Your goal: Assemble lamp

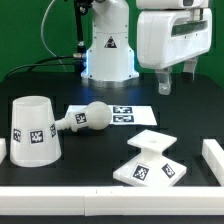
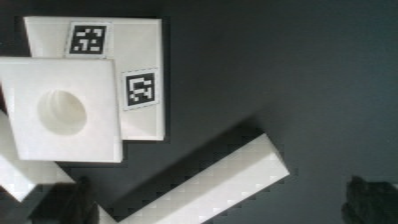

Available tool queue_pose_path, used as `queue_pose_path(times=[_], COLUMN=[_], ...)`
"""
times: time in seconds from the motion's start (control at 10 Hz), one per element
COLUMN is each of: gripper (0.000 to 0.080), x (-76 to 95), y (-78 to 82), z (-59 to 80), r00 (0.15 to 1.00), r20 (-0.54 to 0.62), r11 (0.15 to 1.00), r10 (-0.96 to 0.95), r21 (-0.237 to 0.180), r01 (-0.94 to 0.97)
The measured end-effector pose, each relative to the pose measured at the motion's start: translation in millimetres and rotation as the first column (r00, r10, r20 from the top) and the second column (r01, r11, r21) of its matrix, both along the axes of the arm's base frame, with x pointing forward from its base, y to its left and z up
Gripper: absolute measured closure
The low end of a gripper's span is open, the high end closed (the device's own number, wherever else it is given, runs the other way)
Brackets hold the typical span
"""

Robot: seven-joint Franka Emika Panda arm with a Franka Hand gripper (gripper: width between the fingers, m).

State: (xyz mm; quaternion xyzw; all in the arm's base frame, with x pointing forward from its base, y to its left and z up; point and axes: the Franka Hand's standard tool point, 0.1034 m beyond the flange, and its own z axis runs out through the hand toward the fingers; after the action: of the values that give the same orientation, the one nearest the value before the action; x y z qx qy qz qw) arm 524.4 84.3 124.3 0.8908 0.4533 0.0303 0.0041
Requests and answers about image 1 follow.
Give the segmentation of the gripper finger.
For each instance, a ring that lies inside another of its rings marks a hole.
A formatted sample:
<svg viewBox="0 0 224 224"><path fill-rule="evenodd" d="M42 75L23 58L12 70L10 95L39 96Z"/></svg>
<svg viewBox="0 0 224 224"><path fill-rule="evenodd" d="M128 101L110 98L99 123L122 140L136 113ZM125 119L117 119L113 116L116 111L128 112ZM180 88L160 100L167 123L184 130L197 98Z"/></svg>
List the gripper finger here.
<svg viewBox="0 0 224 224"><path fill-rule="evenodd" d="M172 79L170 67L164 69L157 69L155 71L158 81L158 92L161 95L169 95L171 93Z"/></svg>
<svg viewBox="0 0 224 224"><path fill-rule="evenodd" d="M197 63L198 63L197 57L193 57L185 61L182 72L182 78L184 81L194 80Z"/></svg>

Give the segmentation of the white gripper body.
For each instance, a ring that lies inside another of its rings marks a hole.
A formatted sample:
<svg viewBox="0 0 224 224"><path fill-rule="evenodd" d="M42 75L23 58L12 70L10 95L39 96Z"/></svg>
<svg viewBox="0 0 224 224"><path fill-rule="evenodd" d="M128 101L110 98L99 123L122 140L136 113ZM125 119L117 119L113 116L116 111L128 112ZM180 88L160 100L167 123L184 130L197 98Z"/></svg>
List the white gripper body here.
<svg viewBox="0 0 224 224"><path fill-rule="evenodd" d="M163 69L209 51L212 12L143 11L137 22L137 58L143 68Z"/></svg>

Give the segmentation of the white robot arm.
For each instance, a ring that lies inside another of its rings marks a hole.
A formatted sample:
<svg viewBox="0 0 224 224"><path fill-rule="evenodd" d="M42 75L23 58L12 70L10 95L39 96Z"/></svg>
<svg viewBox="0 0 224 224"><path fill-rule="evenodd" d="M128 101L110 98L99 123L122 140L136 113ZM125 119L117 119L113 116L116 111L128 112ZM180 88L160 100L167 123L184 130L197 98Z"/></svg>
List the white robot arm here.
<svg viewBox="0 0 224 224"><path fill-rule="evenodd" d="M153 69L158 92L171 92L172 67L184 64L195 73L198 57L209 51L212 12L209 0L136 0L141 10L137 21L137 49L128 42L129 6L125 0L95 0L92 45L87 50L82 80L103 88L135 83L134 63Z"/></svg>

